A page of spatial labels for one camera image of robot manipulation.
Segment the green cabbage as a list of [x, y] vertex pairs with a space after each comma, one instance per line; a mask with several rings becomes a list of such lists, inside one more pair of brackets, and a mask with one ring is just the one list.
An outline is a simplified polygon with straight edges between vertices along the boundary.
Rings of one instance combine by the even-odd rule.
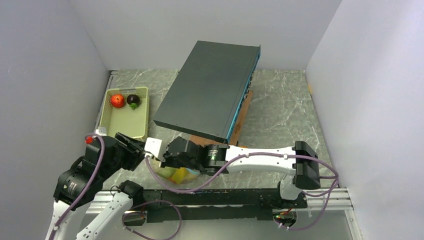
[[177, 170], [176, 168], [172, 168], [172, 167], [164, 167], [164, 168], [159, 167], [156, 170], [156, 173], [164, 179], [169, 179], [174, 175], [176, 170]]

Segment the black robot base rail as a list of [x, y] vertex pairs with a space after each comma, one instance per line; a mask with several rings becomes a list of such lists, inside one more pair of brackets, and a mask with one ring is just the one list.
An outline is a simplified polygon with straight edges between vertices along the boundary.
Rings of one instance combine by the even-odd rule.
[[145, 189], [134, 202], [144, 210], [148, 223], [182, 220], [256, 219], [270, 221], [284, 209], [305, 209], [307, 200], [282, 199], [278, 188], [204, 189], [194, 193], [175, 193], [164, 189]]

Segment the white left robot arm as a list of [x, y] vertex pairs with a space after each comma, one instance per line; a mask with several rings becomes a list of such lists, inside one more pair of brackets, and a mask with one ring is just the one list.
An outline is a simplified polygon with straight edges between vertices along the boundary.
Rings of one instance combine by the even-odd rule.
[[125, 180], [107, 206], [84, 228], [80, 225], [104, 182], [117, 171], [134, 171], [145, 158], [145, 141], [120, 132], [115, 136], [89, 133], [85, 154], [62, 173], [53, 194], [48, 240], [95, 240], [127, 210], [139, 209], [145, 198], [139, 184]]

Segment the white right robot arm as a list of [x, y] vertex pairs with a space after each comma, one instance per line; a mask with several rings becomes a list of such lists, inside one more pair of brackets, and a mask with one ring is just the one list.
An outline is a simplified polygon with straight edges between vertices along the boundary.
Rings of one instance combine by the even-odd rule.
[[218, 176], [242, 171], [266, 171], [284, 175], [275, 194], [276, 203], [289, 207], [303, 190], [321, 187], [317, 153], [305, 142], [293, 146], [260, 149], [228, 144], [198, 145], [182, 137], [165, 144], [155, 154], [160, 167], [187, 168], [203, 175]]

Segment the clear zip bag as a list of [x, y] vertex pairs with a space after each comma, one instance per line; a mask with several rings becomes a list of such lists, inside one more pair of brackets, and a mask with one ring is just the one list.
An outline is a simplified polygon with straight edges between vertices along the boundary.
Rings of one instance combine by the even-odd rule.
[[149, 161], [153, 171], [168, 182], [181, 185], [194, 181], [201, 174], [189, 168], [160, 167], [161, 162], [155, 158]]

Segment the yellow lemon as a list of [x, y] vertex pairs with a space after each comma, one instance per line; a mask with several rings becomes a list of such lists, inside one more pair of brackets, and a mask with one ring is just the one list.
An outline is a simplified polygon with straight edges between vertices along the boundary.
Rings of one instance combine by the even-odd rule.
[[192, 181], [198, 176], [198, 174], [188, 168], [177, 168], [175, 173], [169, 180], [175, 184], [183, 184], [185, 182]]

